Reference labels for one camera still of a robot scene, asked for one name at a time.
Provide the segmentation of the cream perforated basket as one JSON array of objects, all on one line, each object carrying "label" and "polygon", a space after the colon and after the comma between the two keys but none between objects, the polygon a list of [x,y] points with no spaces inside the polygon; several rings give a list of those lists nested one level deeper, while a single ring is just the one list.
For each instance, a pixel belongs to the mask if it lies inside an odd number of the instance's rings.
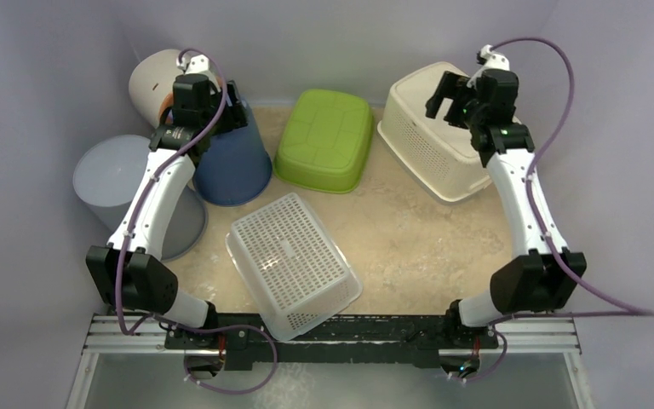
[{"label": "cream perforated basket", "polygon": [[491,177],[471,146],[469,131],[443,120],[450,100],[442,103],[435,119],[425,116],[427,100],[445,72],[464,74],[440,61],[394,83],[377,130],[395,158],[429,193],[442,203],[452,204],[487,188]]}]

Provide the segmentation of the green and white tray basket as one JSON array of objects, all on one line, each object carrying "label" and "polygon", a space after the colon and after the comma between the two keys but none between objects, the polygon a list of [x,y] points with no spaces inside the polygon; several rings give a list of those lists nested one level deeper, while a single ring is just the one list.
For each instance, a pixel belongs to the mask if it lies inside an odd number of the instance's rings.
[{"label": "green and white tray basket", "polygon": [[373,131],[367,100],[334,90],[308,89],[284,127],[273,173],[298,187],[350,193],[363,175]]}]

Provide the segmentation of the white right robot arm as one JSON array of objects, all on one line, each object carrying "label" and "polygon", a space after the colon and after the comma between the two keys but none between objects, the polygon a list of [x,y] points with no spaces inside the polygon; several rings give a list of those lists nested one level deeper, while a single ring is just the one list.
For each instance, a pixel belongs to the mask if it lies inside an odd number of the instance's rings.
[{"label": "white right robot arm", "polygon": [[512,238],[513,258],[491,275],[488,289],[451,304],[444,334],[457,347],[504,316],[563,308],[577,284],[561,266],[566,264],[577,276],[587,268],[585,256],[570,251],[554,226],[530,168],[535,145],[527,126],[513,116],[518,90],[519,79],[510,71],[486,69],[476,78],[446,71],[426,103],[427,118],[435,119],[444,100],[451,101],[444,120],[469,131],[499,193]]}]

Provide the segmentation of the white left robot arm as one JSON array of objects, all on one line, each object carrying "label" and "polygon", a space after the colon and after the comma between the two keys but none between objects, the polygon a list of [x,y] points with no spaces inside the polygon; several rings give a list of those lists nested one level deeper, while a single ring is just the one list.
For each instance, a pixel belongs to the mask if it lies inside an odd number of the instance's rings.
[{"label": "white left robot arm", "polygon": [[247,114],[234,81],[203,73],[177,76],[172,96],[172,104],[159,114],[129,209],[106,245],[91,246],[85,261],[100,297],[114,307],[123,334],[135,334],[125,323],[124,312],[130,309],[183,328],[191,342],[207,349],[220,336],[215,305],[181,289],[162,262],[164,241],[212,138],[245,126]]}]

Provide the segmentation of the white perforated basket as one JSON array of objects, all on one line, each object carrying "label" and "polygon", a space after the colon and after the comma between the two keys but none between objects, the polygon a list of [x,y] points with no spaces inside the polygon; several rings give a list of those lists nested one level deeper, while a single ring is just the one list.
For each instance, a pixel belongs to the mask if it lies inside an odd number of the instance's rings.
[{"label": "white perforated basket", "polygon": [[363,283],[309,203],[288,193],[233,222],[227,252],[280,342],[339,314]]}]

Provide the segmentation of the grey plastic bucket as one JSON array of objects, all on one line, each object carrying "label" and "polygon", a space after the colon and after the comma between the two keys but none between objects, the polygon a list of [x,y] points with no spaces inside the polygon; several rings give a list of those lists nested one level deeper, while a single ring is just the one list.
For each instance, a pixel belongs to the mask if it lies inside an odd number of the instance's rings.
[{"label": "grey plastic bucket", "polygon": [[[117,135],[89,149],[74,171],[77,196],[114,233],[123,220],[146,171],[149,140]],[[203,201],[186,186],[175,207],[163,243],[163,259],[184,256],[202,238],[208,224]]]}]

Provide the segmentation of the blue plastic bucket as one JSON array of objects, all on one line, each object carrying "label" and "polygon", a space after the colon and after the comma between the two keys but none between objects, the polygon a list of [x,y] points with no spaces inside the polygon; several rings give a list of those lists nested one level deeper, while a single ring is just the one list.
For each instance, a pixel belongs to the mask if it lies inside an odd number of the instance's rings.
[{"label": "blue plastic bucket", "polygon": [[246,99],[243,105],[247,124],[213,137],[192,178],[198,196],[213,205],[250,202],[266,189],[272,176],[272,161],[252,107]]}]

